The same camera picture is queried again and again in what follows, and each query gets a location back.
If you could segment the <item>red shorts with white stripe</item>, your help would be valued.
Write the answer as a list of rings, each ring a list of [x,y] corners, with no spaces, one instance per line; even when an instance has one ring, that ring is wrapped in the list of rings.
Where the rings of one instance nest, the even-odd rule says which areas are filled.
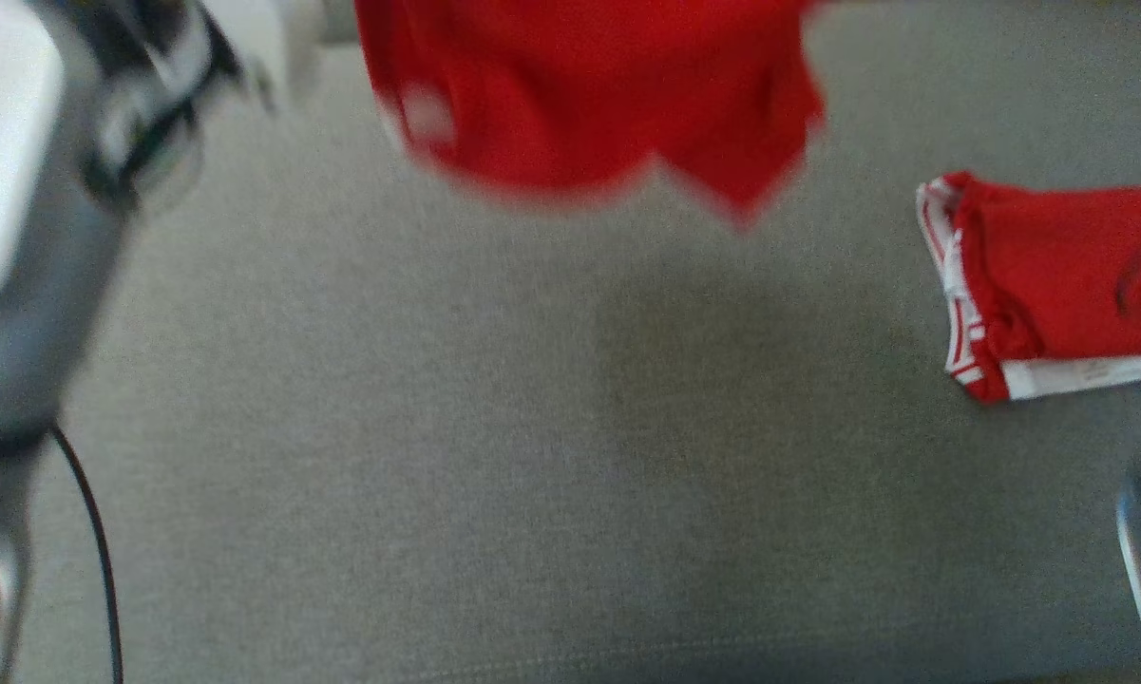
[[[578,203],[665,168],[756,222],[825,114],[825,0],[353,0],[410,159],[487,194]]]

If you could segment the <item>red Bulls 23 jersey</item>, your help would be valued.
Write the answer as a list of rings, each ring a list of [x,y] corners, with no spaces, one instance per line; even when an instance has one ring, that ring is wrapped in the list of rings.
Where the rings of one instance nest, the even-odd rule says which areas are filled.
[[[1141,381],[1141,186],[916,192],[949,315],[946,372],[984,404]]]

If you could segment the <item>grey sofa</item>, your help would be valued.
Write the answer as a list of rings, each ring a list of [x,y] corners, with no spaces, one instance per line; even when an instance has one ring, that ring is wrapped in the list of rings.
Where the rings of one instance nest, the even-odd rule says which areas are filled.
[[[913,217],[968,168],[1141,183],[1141,0],[818,13],[764,222],[584,214],[397,155],[361,53],[230,100],[137,230],[67,434],[127,684],[984,681],[1134,670],[1141,385],[979,407]]]

